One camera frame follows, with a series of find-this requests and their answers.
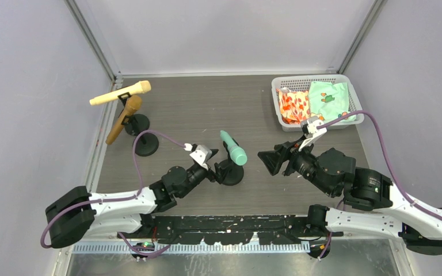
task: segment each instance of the microphone stand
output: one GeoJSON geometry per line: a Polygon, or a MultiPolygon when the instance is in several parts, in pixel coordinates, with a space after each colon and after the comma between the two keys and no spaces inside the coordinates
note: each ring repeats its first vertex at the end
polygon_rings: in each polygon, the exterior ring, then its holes
{"type": "Polygon", "coordinates": [[[245,170],[243,166],[237,165],[230,157],[230,151],[228,150],[228,145],[223,142],[223,146],[228,153],[228,157],[221,161],[219,164],[215,163],[214,168],[216,173],[221,174],[220,183],[226,186],[234,186],[241,182],[243,176],[245,175],[245,170]]]}
{"type": "MultiPolygon", "coordinates": [[[[123,106],[125,106],[126,101],[129,97],[131,97],[131,94],[126,92],[118,95],[117,97],[121,103],[123,103],[123,106]]],[[[128,121],[123,122],[123,125],[126,133],[131,136],[137,136],[141,132],[150,128],[150,120],[143,114],[133,114],[133,116],[128,116],[127,118],[128,121]]],[[[145,133],[136,143],[135,153],[138,156],[150,156],[157,151],[158,146],[159,142],[156,135],[152,133],[145,133]]]]}

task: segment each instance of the metal frame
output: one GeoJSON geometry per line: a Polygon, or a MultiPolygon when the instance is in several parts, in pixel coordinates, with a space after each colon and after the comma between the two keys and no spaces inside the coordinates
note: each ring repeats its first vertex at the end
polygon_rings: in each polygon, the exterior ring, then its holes
{"type": "Polygon", "coordinates": [[[387,2],[387,0],[375,0],[374,4],[370,8],[370,11],[367,14],[367,17],[363,21],[363,24],[357,33],[357,36],[353,40],[352,45],[350,46],[350,49],[346,53],[345,59],[341,63],[340,68],[338,69],[338,74],[343,74],[352,61],[356,51],[358,50],[361,42],[365,39],[367,36],[367,33],[370,31],[372,26],[374,25],[374,22],[377,20],[380,11],[382,10],[382,7],[387,2]]]}
{"type": "MultiPolygon", "coordinates": [[[[123,86],[123,79],[117,78],[111,87],[111,91],[117,90],[123,86]]],[[[97,132],[96,146],[91,154],[89,160],[89,169],[87,176],[84,181],[84,185],[87,187],[89,192],[95,192],[97,189],[97,184],[99,182],[99,176],[101,175],[102,163],[104,161],[104,156],[106,155],[107,145],[105,143],[106,134],[109,133],[117,108],[117,102],[108,102],[105,104],[104,112],[102,114],[102,120],[100,127],[97,132]]],[[[71,252],[74,246],[69,246],[60,249],[58,252],[58,257],[55,263],[55,267],[52,271],[52,276],[65,276],[67,275],[68,266],[70,264],[71,252]]]]}
{"type": "Polygon", "coordinates": [[[146,75],[122,75],[120,68],[117,68],[116,62],[113,60],[113,56],[108,52],[109,57],[106,57],[104,54],[104,50],[108,50],[107,45],[102,45],[101,48],[98,38],[101,37],[100,33],[94,33],[91,30],[90,24],[94,25],[93,22],[88,22],[81,9],[77,5],[77,0],[64,0],[64,2],[69,7],[72,15],[76,19],[82,33],[84,34],[86,40],[89,42],[92,50],[96,54],[99,62],[102,67],[111,78],[111,80],[115,80],[116,78],[125,78],[125,79],[145,79],[145,78],[163,78],[163,77],[177,77],[177,76],[238,76],[238,75],[315,75],[315,74],[343,74],[355,55],[358,47],[361,42],[365,39],[365,36],[369,32],[371,26],[377,19],[380,11],[382,10],[383,5],[387,2],[387,0],[374,0],[370,11],[368,12],[360,30],[358,31],[355,39],[353,40],[352,45],[348,49],[348,52],[345,55],[343,62],[341,63],[338,69],[334,67],[330,67],[327,70],[314,70],[314,71],[266,71],[266,72],[200,72],[200,73],[178,73],[178,74],[146,74],[146,75]]]}
{"type": "Polygon", "coordinates": [[[87,24],[79,6],[77,5],[75,0],[64,0],[65,4],[67,5],[68,9],[70,10],[70,13],[75,18],[77,24],[79,25],[79,28],[81,29],[85,39],[89,43],[89,45],[92,47],[92,51],[96,55],[97,59],[101,63],[104,71],[106,74],[108,74],[109,78],[113,81],[116,79],[116,74],[111,69],[111,65],[108,63],[106,57],[104,56],[104,53],[101,50],[101,47],[99,46],[99,43],[97,42],[96,38],[94,37],[94,34],[92,34],[92,30],[90,29],[89,25],[87,24]]]}
{"type": "MultiPolygon", "coordinates": [[[[369,32],[371,26],[376,21],[380,11],[382,10],[383,5],[387,2],[387,0],[374,0],[374,4],[371,7],[371,10],[367,14],[358,34],[356,35],[352,45],[347,52],[344,61],[338,70],[334,68],[328,68],[326,71],[313,71],[313,72],[301,72],[301,71],[272,71],[272,72],[218,72],[218,73],[192,73],[192,74],[154,74],[154,75],[121,75],[120,70],[113,70],[111,67],[108,58],[104,55],[103,50],[101,49],[98,40],[94,36],[89,24],[85,20],[79,6],[77,5],[76,0],[64,0],[67,7],[70,9],[71,14],[74,16],[79,28],[81,29],[85,39],[90,44],[94,54],[96,55],[98,61],[103,67],[106,74],[109,78],[114,81],[112,90],[117,90],[122,87],[123,79],[131,79],[131,78],[160,78],[160,77],[174,77],[174,76],[228,76],[228,75],[272,75],[272,74],[334,74],[335,72],[339,74],[343,74],[354,57],[358,47],[361,42],[365,39],[367,33],[369,32]]],[[[104,107],[104,113],[102,115],[102,120],[100,124],[100,128],[97,133],[97,144],[92,153],[90,162],[89,162],[89,171],[87,177],[85,179],[85,185],[87,186],[88,191],[94,192],[97,188],[98,179],[102,167],[102,162],[104,161],[104,156],[106,152],[106,145],[104,143],[106,134],[109,132],[112,127],[115,111],[116,111],[117,103],[109,102],[104,107]]],[[[345,236],[346,239],[362,239],[364,237],[357,236],[352,237],[352,235],[345,236]]],[[[399,272],[401,275],[413,275],[412,269],[409,264],[409,260],[406,255],[406,249],[402,243],[397,243],[394,241],[390,241],[391,248],[393,249],[394,258],[396,264],[398,266],[399,272]]],[[[71,252],[73,250],[73,246],[62,248],[59,251],[58,259],[55,263],[55,267],[53,269],[53,276],[63,276],[66,275],[67,269],[71,259],[71,252]]]]}

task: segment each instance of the gray basket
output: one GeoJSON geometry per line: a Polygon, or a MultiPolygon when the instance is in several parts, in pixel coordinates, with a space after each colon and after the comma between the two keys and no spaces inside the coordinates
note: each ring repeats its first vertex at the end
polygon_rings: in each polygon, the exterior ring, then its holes
{"type": "MultiPolygon", "coordinates": [[[[348,94],[350,100],[349,111],[361,110],[360,101],[358,100],[357,94],[355,93],[355,88],[353,88],[350,79],[346,76],[333,74],[333,75],[305,75],[305,76],[283,76],[280,78],[275,78],[272,81],[272,96],[273,96],[273,104],[275,107],[275,112],[277,113],[277,117],[279,118],[279,123],[282,125],[282,129],[284,131],[302,131],[300,125],[290,125],[282,120],[282,116],[280,115],[279,109],[279,95],[277,94],[276,89],[281,89],[283,87],[287,87],[290,90],[309,90],[311,86],[311,82],[331,82],[331,83],[342,83],[346,82],[348,84],[348,94]]],[[[328,127],[328,129],[342,129],[346,128],[349,125],[356,125],[363,122],[363,114],[358,114],[357,119],[351,122],[337,122],[336,124],[328,127]]]]}

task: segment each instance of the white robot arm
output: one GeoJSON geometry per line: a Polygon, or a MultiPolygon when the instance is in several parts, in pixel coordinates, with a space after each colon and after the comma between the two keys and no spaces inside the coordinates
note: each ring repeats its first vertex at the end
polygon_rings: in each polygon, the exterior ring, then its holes
{"type": "Polygon", "coordinates": [[[100,194],[88,193],[85,186],[78,186],[59,198],[45,211],[51,224],[51,247],[70,246],[83,237],[138,231],[143,220],[151,218],[149,214],[176,206],[176,198],[185,197],[206,178],[225,185],[236,185],[241,181],[243,168],[229,156],[220,164],[215,163],[213,171],[207,161],[218,150],[195,144],[186,144],[184,149],[189,151],[194,165],[188,169],[174,166],[161,180],[140,191],[100,194]]]}
{"type": "Polygon", "coordinates": [[[270,174],[279,172],[289,160],[284,175],[300,173],[330,197],[344,195],[344,203],[355,209],[376,213],[352,213],[322,205],[311,205],[308,223],[327,232],[353,232],[403,240],[408,249],[427,255],[442,254],[442,220],[416,208],[442,217],[435,208],[409,196],[409,202],[390,178],[377,171],[358,168],[354,158],[332,148],[320,156],[311,154],[314,142],[326,128],[317,118],[302,127],[304,136],[295,142],[275,145],[274,151],[259,152],[270,174]]]}

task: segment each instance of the gray table surface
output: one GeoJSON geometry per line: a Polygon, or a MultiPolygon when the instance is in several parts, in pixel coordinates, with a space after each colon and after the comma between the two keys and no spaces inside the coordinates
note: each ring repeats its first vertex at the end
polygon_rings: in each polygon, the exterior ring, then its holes
{"type": "MultiPolygon", "coordinates": [[[[150,129],[160,131],[182,143],[205,144],[222,150],[219,131],[227,131],[248,155],[245,177],[236,186],[208,180],[201,183],[178,205],[163,214],[306,214],[312,204],[335,206],[339,198],[329,198],[310,182],[294,173],[274,177],[267,172],[257,152],[272,150],[275,144],[300,138],[299,132],[283,132],[276,118],[270,82],[277,76],[205,76],[152,78],[152,90],[142,95],[138,113],[150,119],[150,129]]],[[[137,79],[127,79],[124,86],[137,79]]],[[[132,162],[133,136],[124,131],[106,151],[97,191],[114,193],[139,187],[132,162]]],[[[158,151],[138,157],[145,185],[157,180],[173,166],[188,168],[188,153],[159,137],[158,151]]],[[[367,167],[360,138],[354,126],[328,131],[313,150],[319,155],[334,147],[367,167]]],[[[220,151],[210,164],[226,158],[220,151]]]]}

